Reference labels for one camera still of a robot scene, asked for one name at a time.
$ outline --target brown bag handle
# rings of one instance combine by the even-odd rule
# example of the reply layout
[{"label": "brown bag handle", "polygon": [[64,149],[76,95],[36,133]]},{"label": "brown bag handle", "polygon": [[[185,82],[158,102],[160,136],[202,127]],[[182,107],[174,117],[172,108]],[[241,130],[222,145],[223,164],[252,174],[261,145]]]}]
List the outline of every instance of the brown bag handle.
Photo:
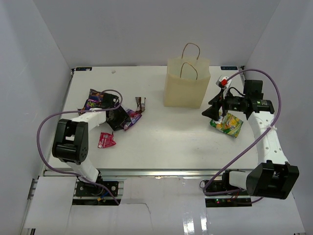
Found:
[{"label": "brown bag handle", "polygon": [[197,44],[194,44],[194,43],[187,43],[187,44],[185,45],[184,50],[182,50],[181,58],[184,56],[185,49],[186,49],[186,47],[187,47],[189,44],[195,45],[195,46],[199,49],[199,53],[198,53],[198,56],[197,56],[197,59],[199,59],[199,56],[200,56],[200,47],[199,47]]},{"label": "brown bag handle", "polygon": [[[189,63],[185,62],[182,64],[181,69],[180,69],[180,76],[179,76],[180,78],[181,78],[181,73],[182,73],[182,67],[184,67],[185,64],[189,64]],[[191,64],[189,64],[189,65],[196,71],[196,74],[197,74],[196,80],[197,80],[198,79],[198,71]]]}]

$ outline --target tabletop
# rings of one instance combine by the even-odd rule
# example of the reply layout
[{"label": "tabletop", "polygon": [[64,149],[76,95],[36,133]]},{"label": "tabletop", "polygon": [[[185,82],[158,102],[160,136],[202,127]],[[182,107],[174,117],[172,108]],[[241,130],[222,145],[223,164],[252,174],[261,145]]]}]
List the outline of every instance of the tabletop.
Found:
[{"label": "tabletop", "polygon": [[[237,138],[210,126],[210,119],[201,115],[209,107],[220,88],[218,78],[231,76],[238,70],[222,70],[210,66],[211,79],[199,109],[163,106],[166,66],[92,67],[90,71],[75,71],[67,94],[64,111],[82,108],[90,89],[115,89],[123,95],[123,105],[135,110],[136,96],[146,97],[142,118],[129,130],[114,132],[116,145],[100,149],[101,132],[112,132],[107,123],[89,132],[88,157],[97,169],[220,169],[241,153],[254,140],[244,114],[230,112],[244,121]],[[243,90],[239,75],[232,86]],[[77,114],[63,115],[74,118]],[[69,168],[50,155],[49,164]],[[257,150],[252,148],[231,168],[253,169],[257,166]]]}]

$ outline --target crack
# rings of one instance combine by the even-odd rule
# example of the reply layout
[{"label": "crack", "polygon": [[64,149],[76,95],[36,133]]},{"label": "crack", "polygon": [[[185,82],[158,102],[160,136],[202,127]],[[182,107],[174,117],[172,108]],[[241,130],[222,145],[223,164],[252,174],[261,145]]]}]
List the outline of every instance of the crack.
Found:
[{"label": "crack", "polygon": [[148,208],[148,212],[149,212],[149,216],[150,216],[150,223],[151,223],[151,228],[152,228],[152,231],[154,230],[153,229],[153,223],[152,223],[152,218],[151,218],[151,211],[150,211],[150,208],[148,206],[147,203],[144,203],[144,202],[140,202],[140,203],[127,203],[128,205],[131,205],[131,204],[144,204],[146,205],[146,207]]}]

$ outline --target green snack bag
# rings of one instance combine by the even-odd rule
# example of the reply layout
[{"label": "green snack bag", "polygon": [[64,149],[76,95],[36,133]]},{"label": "green snack bag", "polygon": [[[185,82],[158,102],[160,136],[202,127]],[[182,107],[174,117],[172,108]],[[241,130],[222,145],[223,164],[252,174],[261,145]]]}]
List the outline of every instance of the green snack bag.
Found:
[{"label": "green snack bag", "polygon": [[234,115],[227,113],[226,116],[223,117],[221,112],[218,121],[210,121],[211,126],[235,138],[239,135],[242,124],[243,121]]}]

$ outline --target wall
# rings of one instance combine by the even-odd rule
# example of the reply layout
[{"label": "wall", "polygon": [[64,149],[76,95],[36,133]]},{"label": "wall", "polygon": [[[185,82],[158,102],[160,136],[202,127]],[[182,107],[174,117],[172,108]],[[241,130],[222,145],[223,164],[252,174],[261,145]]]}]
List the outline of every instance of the wall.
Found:
[{"label": "wall", "polygon": [[[247,63],[248,68],[267,71],[281,92],[282,113],[276,126],[288,160],[300,170],[293,194],[309,235],[313,234],[312,12],[312,0],[282,0]],[[247,76],[260,78],[255,73]],[[276,93],[268,81],[263,90],[277,107]]]},{"label": "wall", "polygon": [[34,0],[71,68],[166,65],[187,42],[212,65],[244,65],[279,1]]},{"label": "wall", "polygon": [[[60,110],[70,69],[32,0],[0,0],[0,31],[0,233],[17,235],[42,167],[37,128]],[[45,152],[55,121],[42,132]]]}]

